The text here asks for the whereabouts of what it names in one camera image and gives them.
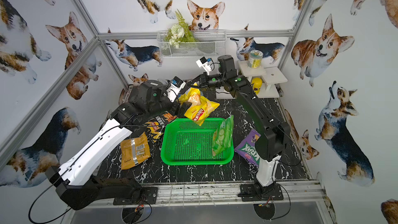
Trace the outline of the yellow Lays chips bag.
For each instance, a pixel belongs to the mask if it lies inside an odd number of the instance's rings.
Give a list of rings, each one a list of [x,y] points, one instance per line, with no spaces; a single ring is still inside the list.
[[[188,105],[188,108],[183,110],[184,116],[191,119],[199,126],[201,126],[205,119],[220,105],[202,96],[198,88],[189,88],[179,97],[179,102],[180,106],[183,106],[185,103]]]

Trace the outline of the black Lays chips bag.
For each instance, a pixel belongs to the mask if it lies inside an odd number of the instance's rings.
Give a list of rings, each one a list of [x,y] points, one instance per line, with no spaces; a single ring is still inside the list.
[[[165,112],[162,115],[158,115],[145,122],[144,125],[147,127],[149,139],[154,143],[159,141],[165,132],[165,127],[176,118],[177,116],[170,114],[169,112]]]

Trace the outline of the green cucumber chips bag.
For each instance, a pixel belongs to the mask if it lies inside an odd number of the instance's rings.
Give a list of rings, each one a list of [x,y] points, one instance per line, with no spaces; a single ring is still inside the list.
[[[215,157],[232,146],[234,116],[225,119],[213,134],[212,155]]]

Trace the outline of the orange chips bag silver stripe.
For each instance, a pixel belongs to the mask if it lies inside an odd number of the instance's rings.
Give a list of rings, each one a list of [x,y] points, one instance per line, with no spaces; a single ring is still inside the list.
[[[151,157],[145,132],[137,138],[122,141],[120,146],[122,152],[121,170],[136,167]]]

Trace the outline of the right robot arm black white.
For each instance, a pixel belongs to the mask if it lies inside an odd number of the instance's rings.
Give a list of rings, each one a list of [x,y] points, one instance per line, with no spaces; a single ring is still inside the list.
[[[239,75],[234,59],[230,55],[218,58],[219,72],[209,75],[205,72],[187,83],[187,88],[223,87],[248,112],[260,134],[255,149],[260,157],[259,169],[252,184],[243,184],[238,196],[244,202],[282,200],[281,186],[275,182],[275,172],[282,153],[290,138],[290,126],[279,121],[264,106],[255,94],[249,80]]]

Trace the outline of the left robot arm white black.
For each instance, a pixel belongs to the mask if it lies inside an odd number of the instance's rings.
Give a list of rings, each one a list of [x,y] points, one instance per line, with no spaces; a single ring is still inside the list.
[[[111,113],[103,128],[84,148],[61,166],[52,166],[46,171],[60,199],[73,210],[101,199],[140,200],[142,187],[134,179],[103,179],[93,172],[122,141],[145,132],[147,121],[164,112],[176,114],[177,97],[190,86],[191,83],[175,77],[167,86],[148,80],[133,89],[130,98]]]

